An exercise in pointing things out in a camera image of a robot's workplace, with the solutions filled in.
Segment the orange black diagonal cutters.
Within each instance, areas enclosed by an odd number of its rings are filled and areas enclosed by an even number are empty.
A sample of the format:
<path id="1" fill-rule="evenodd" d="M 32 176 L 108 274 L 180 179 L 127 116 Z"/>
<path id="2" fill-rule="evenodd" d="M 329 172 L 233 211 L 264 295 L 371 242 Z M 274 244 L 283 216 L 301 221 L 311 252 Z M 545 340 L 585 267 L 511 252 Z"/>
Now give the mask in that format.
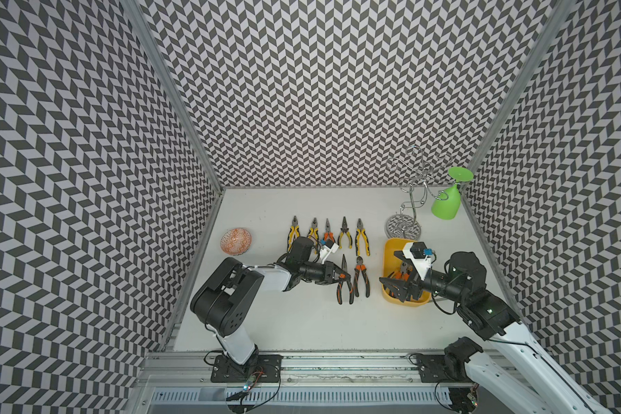
<path id="1" fill-rule="evenodd" d="M 354 279 L 354 295 L 356 298 L 360 296 L 359 286 L 360 283 L 363 282 L 365 287 L 364 297 L 369 298 L 371 295 L 371 286 L 370 280 L 367 275 L 367 267 L 364 263 L 364 260 L 361 256 L 356 257 L 355 261 L 355 279 Z"/>

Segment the orange black needle-nose pliers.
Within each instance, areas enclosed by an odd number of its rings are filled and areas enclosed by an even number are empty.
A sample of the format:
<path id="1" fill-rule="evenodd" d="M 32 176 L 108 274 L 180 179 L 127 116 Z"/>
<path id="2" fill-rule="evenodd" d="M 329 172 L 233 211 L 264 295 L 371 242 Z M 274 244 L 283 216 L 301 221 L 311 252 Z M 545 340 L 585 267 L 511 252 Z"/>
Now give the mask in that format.
<path id="1" fill-rule="evenodd" d="M 329 219 L 326 219 L 322 243 L 327 244 L 327 243 L 335 243 L 335 242 L 336 242 L 336 239 L 331 229 L 331 222 L 329 221 Z"/>

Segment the small yellow needle-nose pliers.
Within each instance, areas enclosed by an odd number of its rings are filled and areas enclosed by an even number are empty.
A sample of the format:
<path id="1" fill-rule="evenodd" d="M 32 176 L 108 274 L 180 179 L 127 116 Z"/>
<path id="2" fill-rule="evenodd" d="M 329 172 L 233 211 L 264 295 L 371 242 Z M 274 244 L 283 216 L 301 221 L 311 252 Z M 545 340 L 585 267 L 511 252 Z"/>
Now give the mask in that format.
<path id="1" fill-rule="evenodd" d="M 337 238 L 337 244 L 339 248 L 343 248 L 344 245 L 347 245 L 349 249 L 353 248 L 353 237 L 350 234 L 348 227 L 348 220 L 346 217 L 343 217 L 340 233 Z"/>

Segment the large yellow black pliers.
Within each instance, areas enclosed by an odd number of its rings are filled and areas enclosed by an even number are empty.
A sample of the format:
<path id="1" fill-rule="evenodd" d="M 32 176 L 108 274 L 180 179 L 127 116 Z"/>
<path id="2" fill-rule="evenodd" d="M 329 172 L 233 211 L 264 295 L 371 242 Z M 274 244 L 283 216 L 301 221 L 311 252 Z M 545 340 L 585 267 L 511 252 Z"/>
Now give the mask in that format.
<path id="1" fill-rule="evenodd" d="M 358 256 L 371 255 L 370 242 L 361 218 L 357 219 L 357 229 L 355 236 L 355 252 Z"/>

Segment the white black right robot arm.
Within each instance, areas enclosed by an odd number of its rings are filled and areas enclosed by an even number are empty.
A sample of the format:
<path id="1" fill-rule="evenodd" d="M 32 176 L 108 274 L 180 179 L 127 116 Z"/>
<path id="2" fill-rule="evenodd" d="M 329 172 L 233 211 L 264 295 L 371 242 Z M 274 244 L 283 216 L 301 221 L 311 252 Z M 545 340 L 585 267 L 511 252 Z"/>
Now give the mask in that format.
<path id="1" fill-rule="evenodd" d="M 382 277 L 383 287 L 401 302 L 422 293 L 453 302 L 455 314 L 481 340 L 491 343 L 524 377 L 500 367 L 474 340 L 448 345 L 438 364 L 448 381 L 483 386 L 515 413 L 606 413 L 539 344 L 505 300 L 486 288 L 486 268 L 473 252 L 456 252 L 442 271 L 433 268 L 434 252 L 424 243 L 407 243 L 395 252 L 409 268 L 400 277 Z"/>

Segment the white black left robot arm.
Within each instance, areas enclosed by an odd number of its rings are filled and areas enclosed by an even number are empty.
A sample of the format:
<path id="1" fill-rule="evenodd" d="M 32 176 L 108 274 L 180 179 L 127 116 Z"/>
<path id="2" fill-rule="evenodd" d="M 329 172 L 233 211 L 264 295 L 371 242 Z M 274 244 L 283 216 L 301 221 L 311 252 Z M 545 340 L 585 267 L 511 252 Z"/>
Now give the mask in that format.
<path id="1" fill-rule="evenodd" d="M 343 303 L 346 286 L 348 303 L 354 303 L 355 288 L 347 262 L 337 265 L 328 260 L 337 250 L 332 241 L 316 243 L 310 237 L 299 237 L 273 264 L 247 266 L 229 257 L 194 294 L 190 311 L 217 338 L 224 355 L 238 367 L 246 367 L 255 361 L 258 348 L 242 324 L 258 293 L 289 292 L 301 281 L 336 284 L 337 301 Z"/>

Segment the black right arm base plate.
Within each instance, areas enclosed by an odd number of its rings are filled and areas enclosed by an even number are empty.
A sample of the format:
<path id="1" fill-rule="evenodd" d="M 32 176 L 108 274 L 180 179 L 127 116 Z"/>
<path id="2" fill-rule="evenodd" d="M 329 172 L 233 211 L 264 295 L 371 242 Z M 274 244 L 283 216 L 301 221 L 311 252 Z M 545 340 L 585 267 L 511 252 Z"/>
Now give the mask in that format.
<path id="1" fill-rule="evenodd" d="M 421 382 L 424 384 L 472 382 L 467 375 L 467 364 L 477 362 L 475 355 L 467 358 L 454 354 L 426 355 L 421 353 L 408 355 L 408 360 L 417 369 Z"/>

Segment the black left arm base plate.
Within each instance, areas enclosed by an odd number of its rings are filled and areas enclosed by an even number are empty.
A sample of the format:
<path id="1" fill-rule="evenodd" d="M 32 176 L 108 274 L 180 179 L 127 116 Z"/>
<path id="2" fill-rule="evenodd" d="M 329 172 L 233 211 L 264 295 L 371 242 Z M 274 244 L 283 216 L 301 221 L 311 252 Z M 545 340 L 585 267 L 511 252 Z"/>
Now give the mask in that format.
<path id="1" fill-rule="evenodd" d="M 253 354 L 243 365 L 226 355 L 217 355 L 212 363 L 212 383 L 245 383 L 252 375 L 258 383 L 277 383 L 280 380 L 282 355 Z"/>

